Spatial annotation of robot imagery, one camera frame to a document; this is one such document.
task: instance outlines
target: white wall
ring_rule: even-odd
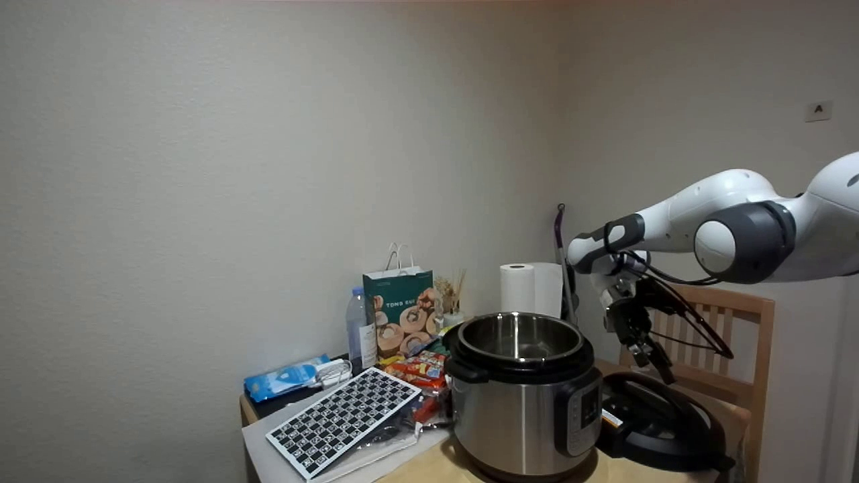
[[[549,6],[0,4],[0,481],[239,481],[239,382],[393,242],[552,259]]]
[[[766,173],[786,195],[804,190],[821,163],[859,147],[858,21],[858,4],[573,4],[564,182],[576,225],[597,229],[727,166]],[[831,123],[804,120],[817,99],[836,104]],[[580,323],[612,356],[586,296],[597,289],[582,285]],[[828,446],[828,433],[841,323],[858,299],[841,280],[754,289],[778,300],[764,481],[821,481],[832,452],[852,452]]]

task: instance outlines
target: paper towel roll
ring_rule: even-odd
[[[562,316],[564,271],[558,263],[505,263],[503,312]]]
[[[503,312],[534,312],[534,265],[505,263],[503,276]]]

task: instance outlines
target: rice cooker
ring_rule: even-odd
[[[594,347],[570,323],[503,312],[445,332],[454,441],[499,481],[580,472],[603,428]]]

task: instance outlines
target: robotic arm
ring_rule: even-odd
[[[711,285],[859,275],[859,153],[836,158],[793,198],[758,173],[730,169],[570,242],[570,265],[607,280],[609,330],[639,366],[652,362],[671,385],[671,362],[650,338],[647,309],[684,315],[718,355],[730,356],[730,348],[671,299],[668,285],[650,276],[662,275],[650,252],[696,254]]]

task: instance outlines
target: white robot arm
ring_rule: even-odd
[[[786,198],[750,169],[699,179],[671,198],[570,242],[580,275],[635,265],[632,249],[694,252],[718,283],[800,283],[859,271],[859,153]]]

